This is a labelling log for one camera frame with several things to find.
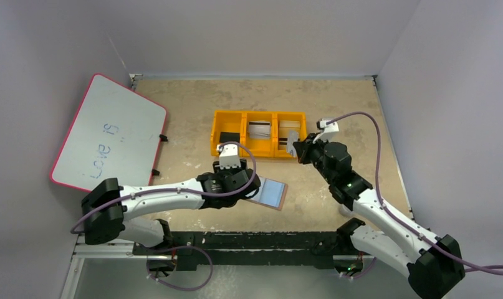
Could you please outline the silver VIP credit card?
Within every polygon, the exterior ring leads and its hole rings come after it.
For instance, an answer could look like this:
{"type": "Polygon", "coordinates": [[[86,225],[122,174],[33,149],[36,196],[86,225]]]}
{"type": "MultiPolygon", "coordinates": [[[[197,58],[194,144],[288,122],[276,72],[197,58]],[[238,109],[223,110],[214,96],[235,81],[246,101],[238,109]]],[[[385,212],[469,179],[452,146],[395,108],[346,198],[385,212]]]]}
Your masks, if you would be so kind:
{"type": "Polygon", "coordinates": [[[287,137],[287,153],[293,157],[297,157],[297,152],[294,143],[299,140],[299,132],[296,130],[289,130],[287,137]]]}

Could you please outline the brown leather card holder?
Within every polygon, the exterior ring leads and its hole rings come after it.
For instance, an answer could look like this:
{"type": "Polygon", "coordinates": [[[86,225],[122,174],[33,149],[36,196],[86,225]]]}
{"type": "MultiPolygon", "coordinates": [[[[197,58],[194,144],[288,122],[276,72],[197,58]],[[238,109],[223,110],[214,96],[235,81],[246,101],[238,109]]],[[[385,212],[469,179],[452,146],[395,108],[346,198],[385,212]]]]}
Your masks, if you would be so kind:
{"type": "Polygon", "coordinates": [[[272,179],[260,177],[261,186],[258,191],[248,195],[248,201],[280,211],[284,204],[288,185],[272,179]]]}

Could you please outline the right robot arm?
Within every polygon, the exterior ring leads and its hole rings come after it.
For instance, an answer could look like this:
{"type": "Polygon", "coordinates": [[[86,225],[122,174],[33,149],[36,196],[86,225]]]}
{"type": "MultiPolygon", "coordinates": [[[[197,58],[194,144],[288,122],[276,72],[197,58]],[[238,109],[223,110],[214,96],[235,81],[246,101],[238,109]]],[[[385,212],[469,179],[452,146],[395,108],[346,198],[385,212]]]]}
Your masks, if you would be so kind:
{"type": "Polygon", "coordinates": [[[289,153],[301,164],[312,164],[339,204],[377,228],[355,217],[339,229],[340,235],[402,274],[420,298],[445,298],[465,277],[463,265],[450,258],[462,257],[457,240],[436,235],[380,200],[376,189],[353,170],[346,145],[315,141],[315,136],[290,141],[289,153]]]}

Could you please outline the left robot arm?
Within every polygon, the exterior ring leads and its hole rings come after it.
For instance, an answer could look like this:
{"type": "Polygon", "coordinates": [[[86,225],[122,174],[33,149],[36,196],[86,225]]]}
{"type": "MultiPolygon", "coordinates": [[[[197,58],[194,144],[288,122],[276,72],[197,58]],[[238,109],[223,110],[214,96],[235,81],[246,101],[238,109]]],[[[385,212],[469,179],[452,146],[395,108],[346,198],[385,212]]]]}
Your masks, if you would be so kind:
{"type": "Polygon", "coordinates": [[[148,221],[144,215],[178,209],[222,209],[249,199],[261,187],[254,169],[245,159],[235,168],[223,169],[218,162],[213,171],[195,178],[161,186],[122,186],[108,178],[91,190],[81,202],[81,227],[87,245],[100,245],[115,239],[130,240],[151,248],[170,244],[169,224],[148,221]]]}

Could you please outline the black card in bin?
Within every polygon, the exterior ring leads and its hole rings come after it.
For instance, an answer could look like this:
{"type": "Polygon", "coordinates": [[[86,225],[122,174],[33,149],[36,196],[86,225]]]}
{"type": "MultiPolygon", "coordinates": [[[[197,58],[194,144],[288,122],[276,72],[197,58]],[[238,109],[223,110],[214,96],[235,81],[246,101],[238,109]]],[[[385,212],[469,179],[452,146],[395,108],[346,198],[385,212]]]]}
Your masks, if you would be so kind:
{"type": "Polygon", "coordinates": [[[240,133],[226,131],[220,132],[219,143],[227,142],[240,142],[240,133]]]}

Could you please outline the card stack black stripe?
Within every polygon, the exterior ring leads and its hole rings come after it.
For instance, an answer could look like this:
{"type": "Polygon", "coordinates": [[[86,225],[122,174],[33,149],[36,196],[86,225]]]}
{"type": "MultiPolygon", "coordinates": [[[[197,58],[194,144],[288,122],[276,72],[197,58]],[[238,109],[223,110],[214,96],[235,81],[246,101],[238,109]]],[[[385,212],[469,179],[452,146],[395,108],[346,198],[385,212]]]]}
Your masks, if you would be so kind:
{"type": "Polygon", "coordinates": [[[278,150],[286,150],[290,135],[300,136],[301,123],[295,120],[279,120],[278,150]]]}

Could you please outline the stack of white cards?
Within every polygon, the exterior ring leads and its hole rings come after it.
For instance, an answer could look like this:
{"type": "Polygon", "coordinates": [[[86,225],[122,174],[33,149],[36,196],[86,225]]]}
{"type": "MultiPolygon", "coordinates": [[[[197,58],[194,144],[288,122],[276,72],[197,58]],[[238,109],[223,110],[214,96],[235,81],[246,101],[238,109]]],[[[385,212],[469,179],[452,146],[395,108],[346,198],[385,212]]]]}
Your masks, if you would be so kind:
{"type": "Polygon", "coordinates": [[[269,140],[271,138],[271,123],[269,121],[249,121],[247,134],[253,140],[269,140]]]}

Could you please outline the small clear cup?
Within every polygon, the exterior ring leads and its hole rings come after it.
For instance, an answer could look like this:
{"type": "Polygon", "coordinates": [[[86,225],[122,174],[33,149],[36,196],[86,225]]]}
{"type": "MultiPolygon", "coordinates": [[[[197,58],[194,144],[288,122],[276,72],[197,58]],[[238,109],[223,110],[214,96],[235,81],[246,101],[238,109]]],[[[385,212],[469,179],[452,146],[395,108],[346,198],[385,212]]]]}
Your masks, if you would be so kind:
{"type": "Polygon", "coordinates": [[[352,217],[353,216],[353,212],[347,206],[344,206],[344,205],[340,205],[339,213],[343,217],[352,217]]]}

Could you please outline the yellow left bin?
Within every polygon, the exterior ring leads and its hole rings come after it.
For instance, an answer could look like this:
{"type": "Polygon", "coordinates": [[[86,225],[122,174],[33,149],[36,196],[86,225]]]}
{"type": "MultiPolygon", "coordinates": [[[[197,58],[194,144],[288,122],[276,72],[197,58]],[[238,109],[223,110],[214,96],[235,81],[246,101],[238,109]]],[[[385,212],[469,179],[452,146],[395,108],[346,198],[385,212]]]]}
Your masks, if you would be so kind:
{"type": "Polygon", "coordinates": [[[211,129],[210,151],[212,156],[217,156],[217,146],[219,143],[220,132],[240,133],[240,144],[246,144],[247,133],[247,113],[242,110],[216,110],[211,129]]]}

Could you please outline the yellow bin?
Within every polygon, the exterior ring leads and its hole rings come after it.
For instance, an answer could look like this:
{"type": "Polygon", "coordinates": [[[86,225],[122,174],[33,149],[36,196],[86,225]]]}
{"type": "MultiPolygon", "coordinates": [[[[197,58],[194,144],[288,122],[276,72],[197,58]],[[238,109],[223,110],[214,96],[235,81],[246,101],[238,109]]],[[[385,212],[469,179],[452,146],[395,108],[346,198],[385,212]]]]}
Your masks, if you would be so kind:
{"type": "Polygon", "coordinates": [[[242,110],[216,110],[211,129],[210,151],[212,156],[217,156],[217,146],[219,143],[220,132],[240,133],[240,144],[246,144],[247,133],[247,113],[242,110]]]}
{"type": "Polygon", "coordinates": [[[250,139],[249,135],[246,133],[246,144],[245,147],[248,148],[255,157],[261,158],[271,158],[274,156],[274,142],[275,139],[273,134],[273,121],[274,116],[271,112],[257,112],[257,111],[247,111],[247,123],[249,121],[269,121],[271,123],[271,138],[269,140],[253,140],[250,139]]]}
{"type": "Polygon", "coordinates": [[[279,127],[279,120],[295,120],[295,121],[300,121],[301,123],[301,129],[300,129],[300,136],[299,136],[299,141],[302,141],[306,138],[307,136],[307,120],[306,120],[306,115],[303,112],[277,112],[276,116],[274,117],[273,121],[273,130],[275,133],[273,134],[273,137],[275,139],[275,148],[274,148],[274,157],[275,158],[287,158],[291,159],[294,158],[293,156],[289,155],[286,150],[278,150],[278,127],[279,127]]]}

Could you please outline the yellow right bin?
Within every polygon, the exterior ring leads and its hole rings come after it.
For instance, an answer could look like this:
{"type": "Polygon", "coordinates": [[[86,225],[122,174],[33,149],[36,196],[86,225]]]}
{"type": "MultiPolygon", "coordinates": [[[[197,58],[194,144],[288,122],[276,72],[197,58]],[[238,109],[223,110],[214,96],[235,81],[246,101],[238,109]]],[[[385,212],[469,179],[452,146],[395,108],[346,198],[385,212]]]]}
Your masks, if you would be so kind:
{"type": "Polygon", "coordinates": [[[303,112],[277,112],[276,116],[274,117],[273,121],[273,130],[275,133],[273,134],[273,137],[275,139],[275,148],[274,148],[274,157],[275,158],[287,158],[291,159],[294,158],[293,156],[289,155],[286,150],[278,150],[278,127],[279,127],[279,120],[295,120],[295,121],[300,121],[301,123],[301,129],[300,129],[300,136],[299,136],[299,141],[302,141],[306,138],[307,136],[307,120],[306,120],[306,115],[303,112]]]}

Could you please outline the yellow middle bin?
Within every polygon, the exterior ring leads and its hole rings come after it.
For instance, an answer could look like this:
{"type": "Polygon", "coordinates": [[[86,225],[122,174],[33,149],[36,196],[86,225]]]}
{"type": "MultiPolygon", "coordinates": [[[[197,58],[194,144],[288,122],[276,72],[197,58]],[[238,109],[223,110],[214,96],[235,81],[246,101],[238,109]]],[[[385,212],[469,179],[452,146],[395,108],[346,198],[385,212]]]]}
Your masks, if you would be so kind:
{"type": "Polygon", "coordinates": [[[246,133],[246,144],[245,147],[248,148],[255,157],[261,158],[271,158],[274,156],[274,142],[275,139],[273,134],[273,121],[274,116],[271,112],[257,112],[257,111],[247,111],[247,123],[249,121],[269,121],[271,123],[271,138],[269,140],[253,140],[250,139],[249,135],[246,133]]]}

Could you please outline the pink framed whiteboard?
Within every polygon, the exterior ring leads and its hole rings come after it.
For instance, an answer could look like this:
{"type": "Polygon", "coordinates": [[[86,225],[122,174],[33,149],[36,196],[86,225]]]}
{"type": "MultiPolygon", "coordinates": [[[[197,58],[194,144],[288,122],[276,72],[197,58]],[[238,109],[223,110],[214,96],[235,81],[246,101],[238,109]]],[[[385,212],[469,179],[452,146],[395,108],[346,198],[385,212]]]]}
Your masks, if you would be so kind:
{"type": "Polygon", "coordinates": [[[56,184],[91,191],[104,179],[149,184],[167,110],[95,74],[50,172],[56,184]]]}

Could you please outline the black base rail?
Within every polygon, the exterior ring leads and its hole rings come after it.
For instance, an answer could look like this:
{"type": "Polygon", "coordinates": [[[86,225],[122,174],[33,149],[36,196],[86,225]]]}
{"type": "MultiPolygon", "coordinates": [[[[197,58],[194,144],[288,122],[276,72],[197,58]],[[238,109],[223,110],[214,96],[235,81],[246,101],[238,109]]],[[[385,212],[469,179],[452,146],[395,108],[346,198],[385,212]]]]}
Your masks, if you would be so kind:
{"type": "Polygon", "coordinates": [[[309,266],[353,275],[370,264],[363,254],[332,232],[175,231],[153,248],[139,243],[134,255],[151,258],[151,268],[193,271],[199,265],[309,266]]]}

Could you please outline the aluminium frame rail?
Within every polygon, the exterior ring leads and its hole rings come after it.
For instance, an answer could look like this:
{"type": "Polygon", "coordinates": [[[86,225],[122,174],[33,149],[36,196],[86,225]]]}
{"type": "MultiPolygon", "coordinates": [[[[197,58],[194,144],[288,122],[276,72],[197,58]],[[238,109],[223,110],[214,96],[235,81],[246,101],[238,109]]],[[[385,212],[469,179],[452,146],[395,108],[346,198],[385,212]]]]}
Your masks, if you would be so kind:
{"type": "Polygon", "coordinates": [[[77,237],[73,258],[77,259],[143,259],[146,255],[133,254],[134,243],[126,240],[112,240],[104,244],[88,245],[85,243],[85,236],[77,237]]]}

